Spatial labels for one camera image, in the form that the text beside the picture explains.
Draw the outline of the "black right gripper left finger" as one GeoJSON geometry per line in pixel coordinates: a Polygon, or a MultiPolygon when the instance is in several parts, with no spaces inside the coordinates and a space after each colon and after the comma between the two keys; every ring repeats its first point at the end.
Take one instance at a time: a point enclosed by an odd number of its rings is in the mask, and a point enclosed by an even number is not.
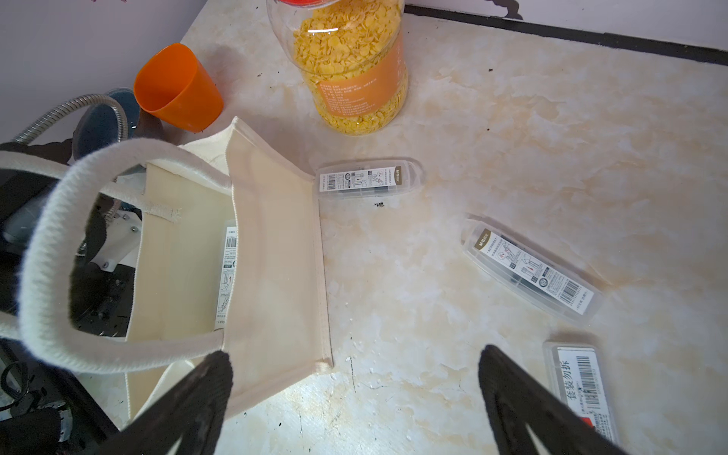
{"type": "Polygon", "coordinates": [[[227,402],[233,369],[229,355],[205,359],[125,430],[86,454],[212,454],[227,402]]]}

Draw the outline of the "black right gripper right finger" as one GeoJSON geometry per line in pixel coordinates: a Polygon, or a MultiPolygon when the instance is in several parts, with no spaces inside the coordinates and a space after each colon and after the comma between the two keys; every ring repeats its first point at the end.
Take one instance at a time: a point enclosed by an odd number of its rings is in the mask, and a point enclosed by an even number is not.
{"type": "Polygon", "coordinates": [[[622,454],[542,387],[497,346],[482,350],[478,370],[500,454],[536,454],[533,436],[550,454],[622,454]]]}

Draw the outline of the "compass set case blue red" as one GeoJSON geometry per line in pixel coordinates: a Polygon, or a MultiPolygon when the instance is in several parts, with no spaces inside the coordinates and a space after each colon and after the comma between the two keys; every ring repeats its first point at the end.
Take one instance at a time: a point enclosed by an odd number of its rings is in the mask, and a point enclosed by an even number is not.
{"type": "Polygon", "coordinates": [[[549,387],[582,422],[616,446],[620,445],[599,352],[591,344],[543,343],[549,387]]]}

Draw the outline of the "cream canvas tote bag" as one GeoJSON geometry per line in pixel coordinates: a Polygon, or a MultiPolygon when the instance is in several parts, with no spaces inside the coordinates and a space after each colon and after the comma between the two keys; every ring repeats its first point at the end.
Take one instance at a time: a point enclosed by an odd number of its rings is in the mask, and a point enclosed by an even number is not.
{"type": "Polygon", "coordinates": [[[136,138],[71,166],[5,151],[1,166],[57,181],[23,257],[18,313],[1,320],[2,334],[39,360],[122,373],[133,415],[170,387],[174,365],[216,351],[233,369],[227,417],[332,368],[316,182],[244,121],[182,147],[136,138]],[[142,212],[123,341],[70,320],[76,254],[99,195],[142,212]],[[215,331],[229,220],[237,264],[227,321],[215,331]]]}

